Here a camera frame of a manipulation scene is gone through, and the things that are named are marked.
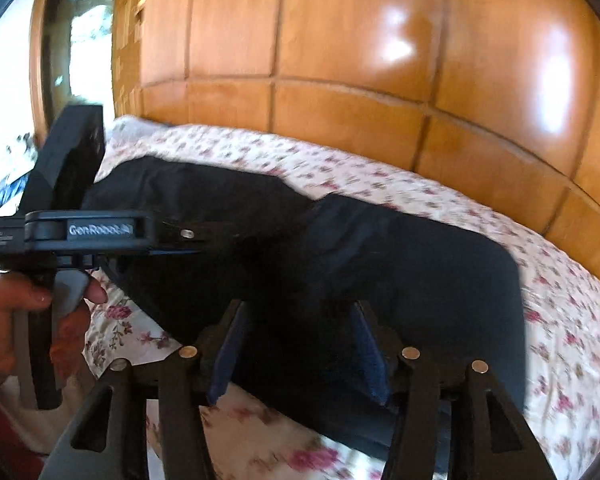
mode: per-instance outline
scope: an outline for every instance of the wooden headboard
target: wooden headboard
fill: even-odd
[[[137,75],[119,114],[416,171],[600,278],[600,21],[584,0],[143,0],[133,12],[141,45],[122,73]]]

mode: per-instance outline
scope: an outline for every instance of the black garment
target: black garment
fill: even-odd
[[[348,300],[368,300],[405,345],[484,359],[523,409],[518,270],[479,234],[339,195],[312,202],[275,177],[152,157],[121,164],[83,207],[234,222],[242,240],[230,254],[126,258],[110,277],[183,343],[229,300],[247,300],[254,323],[234,381],[335,440],[385,458],[395,421],[363,386]],[[448,431],[441,438],[448,446]]]

